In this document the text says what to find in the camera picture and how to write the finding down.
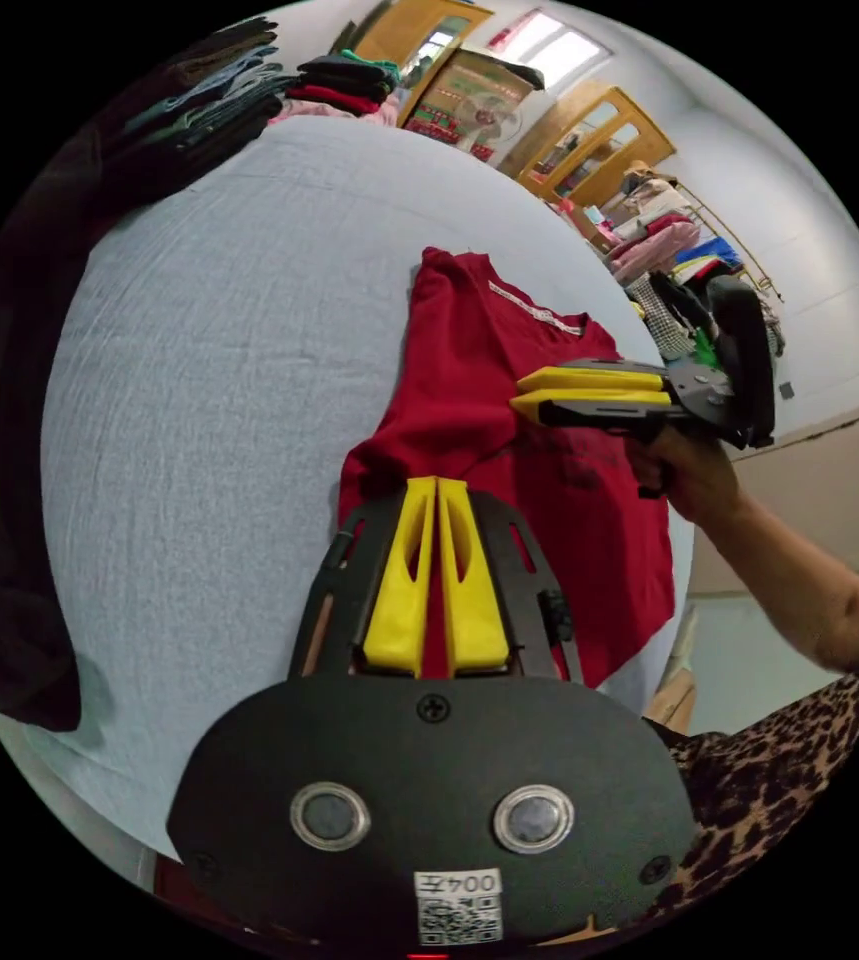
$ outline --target leopard print shirt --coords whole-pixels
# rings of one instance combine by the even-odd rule
[[[859,738],[859,672],[734,735],[670,746],[699,834],[643,922],[687,907],[741,873],[805,816]]]

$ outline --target gray bed sheet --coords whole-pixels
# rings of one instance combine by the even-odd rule
[[[49,767],[152,849],[189,754],[280,681],[333,529],[346,452],[396,381],[426,246],[488,253],[539,304],[588,311],[658,363],[624,293],[543,204],[396,129],[296,117],[94,251],[42,432],[46,536],[83,721],[27,730]],[[682,612],[606,684],[642,712]]]

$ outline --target red t-shirt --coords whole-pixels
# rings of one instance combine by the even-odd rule
[[[541,427],[509,406],[517,380],[577,358],[619,354],[588,315],[536,307],[488,256],[427,248],[399,385],[375,434],[346,458],[339,519],[410,477],[465,480],[512,504],[569,600],[585,681],[596,686],[672,617],[672,550],[666,503],[639,498],[621,439]],[[431,615],[427,676],[445,675],[441,629]]]

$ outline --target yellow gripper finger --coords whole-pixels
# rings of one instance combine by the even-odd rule
[[[469,491],[461,480],[439,481],[439,543],[449,675],[505,668],[509,642]]]
[[[668,393],[653,393],[649,390],[536,390],[513,397],[509,404],[517,412],[533,423],[541,423],[539,407],[547,401],[555,403],[631,403],[646,404],[652,407],[672,405]]]
[[[362,645],[370,669],[422,672],[435,511],[436,478],[410,480]]]
[[[594,367],[541,367],[517,383],[520,393],[534,390],[646,390],[658,393],[663,378],[658,373],[600,370]]]

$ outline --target sticker label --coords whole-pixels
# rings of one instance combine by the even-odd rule
[[[498,868],[417,873],[419,941],[424,947],[466,946],[502,939]]]
[[[514,293],[503,290],[502,287],[497,286],[491,280],[489,281],[489,289],[493,293],[498,293],[500,297],[505,297],[517,307],[522,307],[529,316],[535,317],[543,323],[548,323],[563,333],[571,333],[574,337],[582,336],[582,330],[579,327],[570,327],[568,323],[563,323],[551,310],[546,310],[544,307],[530,307],[528,303],[524,303]]]

